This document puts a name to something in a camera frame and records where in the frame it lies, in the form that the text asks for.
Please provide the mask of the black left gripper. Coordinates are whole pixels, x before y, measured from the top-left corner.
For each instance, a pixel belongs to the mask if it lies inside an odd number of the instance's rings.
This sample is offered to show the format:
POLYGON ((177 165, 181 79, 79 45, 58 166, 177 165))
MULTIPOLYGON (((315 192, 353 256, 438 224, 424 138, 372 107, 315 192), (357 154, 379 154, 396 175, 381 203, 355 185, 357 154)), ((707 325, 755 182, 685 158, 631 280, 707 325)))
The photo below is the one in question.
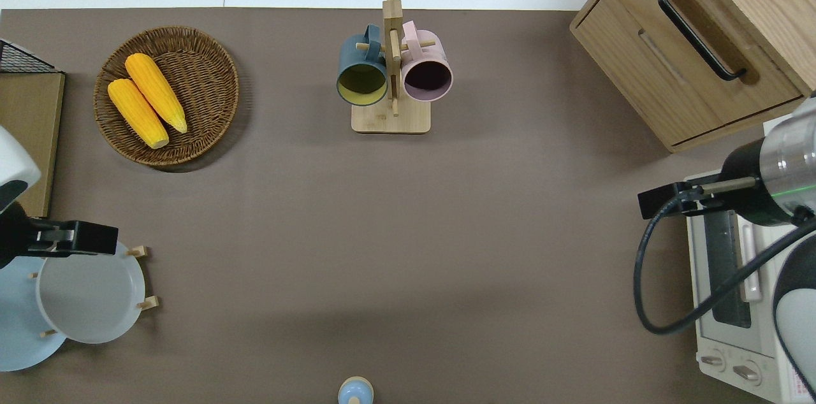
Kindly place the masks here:
POLYGON ((1 268, 17 257, 114 255, 117 239, 116 227, 32 218, 15 201, 1 215, 1 268))

